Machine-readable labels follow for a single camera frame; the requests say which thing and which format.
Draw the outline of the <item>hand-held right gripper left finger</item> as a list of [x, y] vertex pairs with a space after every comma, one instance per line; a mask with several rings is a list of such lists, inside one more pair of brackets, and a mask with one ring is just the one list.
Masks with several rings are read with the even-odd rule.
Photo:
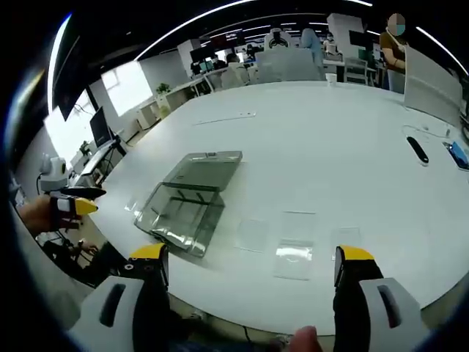
[[168, 246], [143, 246], [81, 305], [68, 335], [81, 351], [167, 351]]

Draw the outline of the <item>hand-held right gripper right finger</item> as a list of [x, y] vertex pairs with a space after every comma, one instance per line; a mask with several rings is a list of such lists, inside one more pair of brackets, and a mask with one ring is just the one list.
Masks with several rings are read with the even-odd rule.
[[414, 351], [429, 336], [419, 303], [366, 250], [336, 247], [335, 351]]

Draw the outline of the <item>person's left hand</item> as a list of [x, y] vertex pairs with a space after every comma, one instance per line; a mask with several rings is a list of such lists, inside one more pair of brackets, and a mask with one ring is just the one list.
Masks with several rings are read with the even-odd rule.
[[50, 232], [51, 224], [51, 198], [40, 195], [18, 209], [18, 214], [32, 235]]

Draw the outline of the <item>person's right hand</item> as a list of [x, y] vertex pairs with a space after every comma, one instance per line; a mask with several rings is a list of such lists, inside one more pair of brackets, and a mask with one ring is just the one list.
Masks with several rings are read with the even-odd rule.
[[318, 341], [315, 326], [304, 326], [298, 329], [289, 343], [289, 352], [320, 352], [322, 348]]

